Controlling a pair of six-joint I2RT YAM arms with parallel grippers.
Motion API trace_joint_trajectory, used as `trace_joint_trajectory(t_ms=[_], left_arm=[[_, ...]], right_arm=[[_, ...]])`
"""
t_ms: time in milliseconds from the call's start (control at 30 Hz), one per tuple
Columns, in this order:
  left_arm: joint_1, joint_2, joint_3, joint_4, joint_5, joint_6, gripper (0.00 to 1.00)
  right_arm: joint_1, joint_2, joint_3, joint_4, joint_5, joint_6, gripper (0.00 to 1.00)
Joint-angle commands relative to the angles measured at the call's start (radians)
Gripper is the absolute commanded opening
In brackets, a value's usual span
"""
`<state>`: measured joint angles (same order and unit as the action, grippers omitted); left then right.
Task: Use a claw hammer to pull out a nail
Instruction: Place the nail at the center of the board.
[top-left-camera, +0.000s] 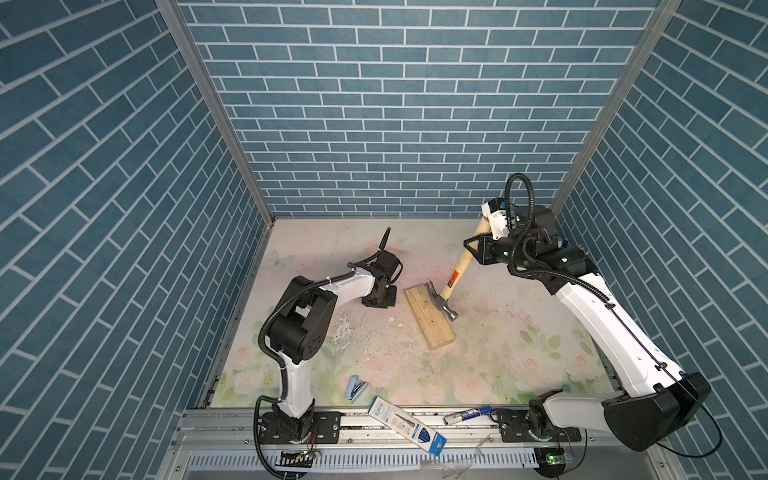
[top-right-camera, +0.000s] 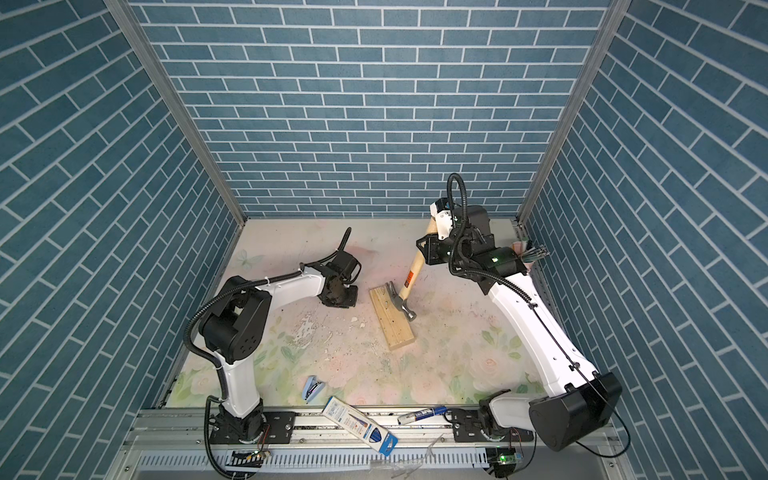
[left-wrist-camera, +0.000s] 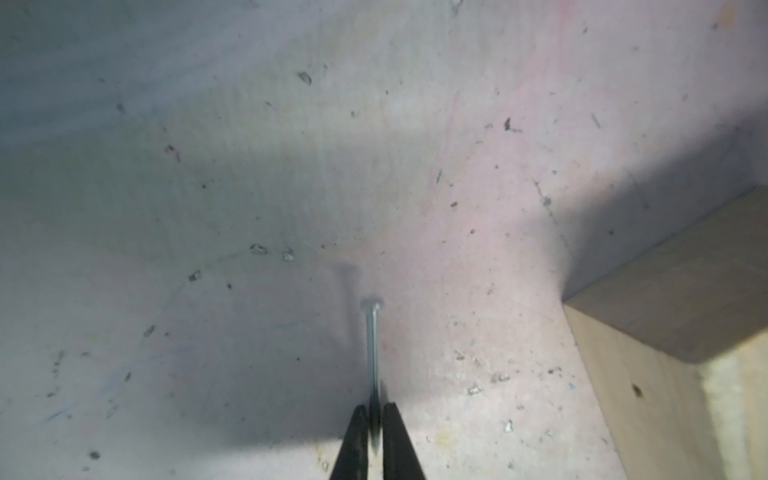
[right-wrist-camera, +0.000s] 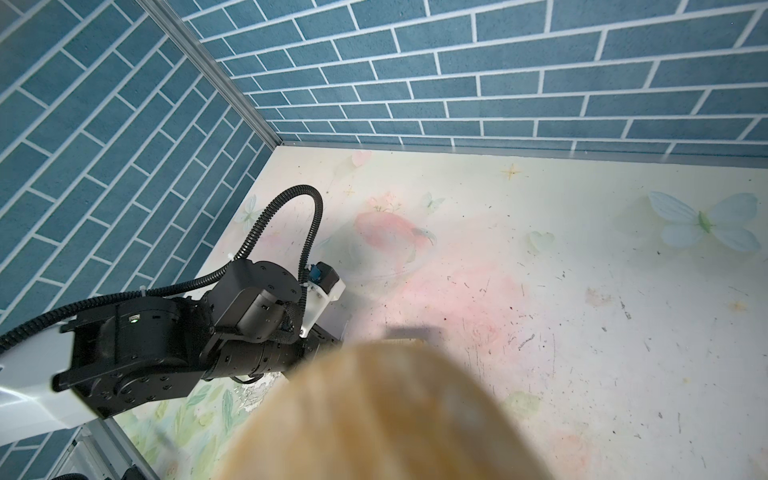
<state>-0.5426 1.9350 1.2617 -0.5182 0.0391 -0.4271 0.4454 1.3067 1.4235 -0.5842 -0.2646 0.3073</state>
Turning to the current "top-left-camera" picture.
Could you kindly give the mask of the wooden claw hammer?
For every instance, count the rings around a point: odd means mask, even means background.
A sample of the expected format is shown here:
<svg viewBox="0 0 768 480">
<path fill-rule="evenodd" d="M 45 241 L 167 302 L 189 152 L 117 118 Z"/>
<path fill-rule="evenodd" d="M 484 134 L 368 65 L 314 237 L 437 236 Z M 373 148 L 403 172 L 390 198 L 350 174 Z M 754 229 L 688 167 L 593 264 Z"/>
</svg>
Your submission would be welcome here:
<svg viewBox="0 0 768 480">
<path fill-rule="evenodd" d="M 454 293 L 473 260 L 474 257 L 472 253 L 464 247 L 461 256 L 454 266 L 453 272 L 440 292 L 435 290 L 432 282 L 426 284 L 429 298 L 434 304 L 434 307 L 439 313 L 444 314 L 450 321 L 455 321 L 458 318 L 458 313 L 449 306 L 448 300 Z"/>
</svg>

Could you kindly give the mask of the wooden plank with nails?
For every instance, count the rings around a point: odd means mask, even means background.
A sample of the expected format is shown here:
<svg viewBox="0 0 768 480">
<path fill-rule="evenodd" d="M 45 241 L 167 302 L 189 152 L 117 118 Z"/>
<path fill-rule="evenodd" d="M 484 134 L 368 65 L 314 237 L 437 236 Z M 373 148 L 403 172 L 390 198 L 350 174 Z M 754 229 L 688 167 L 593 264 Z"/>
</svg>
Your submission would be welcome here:
<svg viewBox="0 0 768 480">
<path fill-rule="evenodd" d="M 454 342 L 455 335 L 444 309 L 446 301 L 436 293 L 431 282 L 407 289 L 405 296 L 430 351 Z"/>
</svg>

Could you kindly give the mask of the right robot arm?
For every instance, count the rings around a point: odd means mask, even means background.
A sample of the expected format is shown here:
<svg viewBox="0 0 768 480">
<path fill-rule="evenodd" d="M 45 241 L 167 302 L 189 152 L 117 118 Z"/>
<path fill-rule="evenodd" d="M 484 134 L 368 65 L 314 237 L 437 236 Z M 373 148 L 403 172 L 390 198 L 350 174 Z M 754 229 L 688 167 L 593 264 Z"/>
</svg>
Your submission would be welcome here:
<svg viewBox="0 0 768 480">
<path fill-rule="evenodd" d="M 537 205 L 525 174 L 510 175 L 502 196 L 484 204 L 483 216 L 489 229 L 463 243 L 470 257 L 541 283 L 580 321 L 620 384 L 605 395 L 555 389 L 530 400 L 526 421 L 533 437 L 550 439 L 569 428 L 603 431 L 643 452 L 706 409 L 707 379 L 685 372 L 642 331 L 587 254 L 558 236 L 553 212 Z"/>
</svg>

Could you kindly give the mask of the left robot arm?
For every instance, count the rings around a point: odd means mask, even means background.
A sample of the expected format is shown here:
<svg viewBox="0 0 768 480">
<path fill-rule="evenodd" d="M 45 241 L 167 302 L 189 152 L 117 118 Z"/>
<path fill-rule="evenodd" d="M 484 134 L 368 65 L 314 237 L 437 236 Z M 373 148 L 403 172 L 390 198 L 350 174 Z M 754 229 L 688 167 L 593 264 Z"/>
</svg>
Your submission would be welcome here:
<svg viewBox="0 0 768 480">
<path fill-rule="evenodd" d="M 278 364 L 281 391 L 274 404 L 288 420 L 302 420 L 314 409 L 310 360 L 320 351 L 335 310 L 356 300 L 376 309 L 396 304 L 402 262 L 386 250 L 390 233 L 386 229 L 377 251 L 349 263 L 341 275 L 321 280 L 294 277 L 263 323 L 258 346 Z"/>
</svg>

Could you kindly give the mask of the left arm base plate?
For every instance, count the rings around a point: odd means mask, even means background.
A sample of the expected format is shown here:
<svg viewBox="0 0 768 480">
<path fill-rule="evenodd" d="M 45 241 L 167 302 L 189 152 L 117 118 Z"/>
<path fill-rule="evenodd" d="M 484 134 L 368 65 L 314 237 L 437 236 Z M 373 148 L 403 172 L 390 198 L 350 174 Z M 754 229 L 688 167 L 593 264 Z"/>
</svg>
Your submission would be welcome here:
<svg viewBox="0 0 768 480">
<path fill-rule="evenodd" d="M 339 411 L 308 411 L 293 418 L 278 409 L 260 416 L 257 439 L 261 444 L 337 444 L 342 415 Z"/>
</svg>

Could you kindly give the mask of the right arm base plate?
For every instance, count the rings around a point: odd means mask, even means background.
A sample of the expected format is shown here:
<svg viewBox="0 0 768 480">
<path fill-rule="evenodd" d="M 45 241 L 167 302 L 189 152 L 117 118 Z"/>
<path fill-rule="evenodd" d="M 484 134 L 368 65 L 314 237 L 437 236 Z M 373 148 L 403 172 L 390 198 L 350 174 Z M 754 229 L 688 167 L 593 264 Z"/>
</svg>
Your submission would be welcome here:
<svg viewBox="0 0 768 480">
<path fill-rule="evenodd" d="M 543 413 L 528 409 L 494 408 L 489 417 L 498 425 L 505 443 L 577 443 L 582 440 L 577 428 L 556 427 Z"/>
</svg>

